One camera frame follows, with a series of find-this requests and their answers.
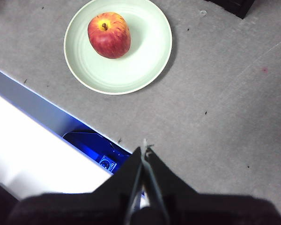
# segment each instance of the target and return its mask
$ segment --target red apple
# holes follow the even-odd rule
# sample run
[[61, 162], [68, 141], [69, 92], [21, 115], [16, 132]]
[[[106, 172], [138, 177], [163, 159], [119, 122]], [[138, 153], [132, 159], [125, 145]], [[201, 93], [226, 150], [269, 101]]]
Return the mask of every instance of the red apple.
[[95, 51], [109, 59], [123, 56], [130, 48], [129, 27], [117, 13], [97, 15], [89, 22], [89, 41]]

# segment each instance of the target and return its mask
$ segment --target white surface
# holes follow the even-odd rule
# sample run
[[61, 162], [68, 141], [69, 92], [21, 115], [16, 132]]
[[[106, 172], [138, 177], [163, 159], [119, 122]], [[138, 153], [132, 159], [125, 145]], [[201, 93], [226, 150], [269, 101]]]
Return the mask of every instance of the white surface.
[[[129, 51], [118, 59], [99, 55], [88, 38], [88, 24], [97, 15], [116, 12], [131, 34]], [[86, 87], [120, 95], [139, 90], [162, 72], [172, 49], [172, 33], [163, 12], [149, 0], [93, 0], [72, 18], [64, 53], [72, 74]]]
[[110, 174], [0, 97], [0, 183], [22, 199], [92, 192]]

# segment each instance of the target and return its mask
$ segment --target plate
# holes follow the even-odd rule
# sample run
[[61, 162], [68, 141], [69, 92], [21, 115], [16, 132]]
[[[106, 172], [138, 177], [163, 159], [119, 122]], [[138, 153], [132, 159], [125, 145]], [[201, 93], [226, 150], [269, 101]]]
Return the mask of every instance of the plate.
[[[99, 55], [89, 42], [92, 18], [116, 12], [126, 20], [131, 45], [118, 59]], [[149, 0], [93, 0], [72, 18], [64, 39], [64, 54], [72, 74], [86, 87], [120, 95], [139, 90], [162, 72], [172, 48], [172, 33], [163, 12]]]

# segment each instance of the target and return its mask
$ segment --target gray floor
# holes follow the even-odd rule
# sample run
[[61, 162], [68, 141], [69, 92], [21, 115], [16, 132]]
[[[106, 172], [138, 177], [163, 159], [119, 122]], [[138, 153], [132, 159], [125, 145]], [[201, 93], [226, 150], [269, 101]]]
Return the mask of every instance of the gray floor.
[[0, 70], [129, 150], [146, 137], [197, 191], [266, 198], [281, 212], [281, 0], [256, 0], [244, 20], [203, 0], [154, 0], [171, 58], [123, 96], [67, 68], [65, 30], [87, 2], [0, 0]]

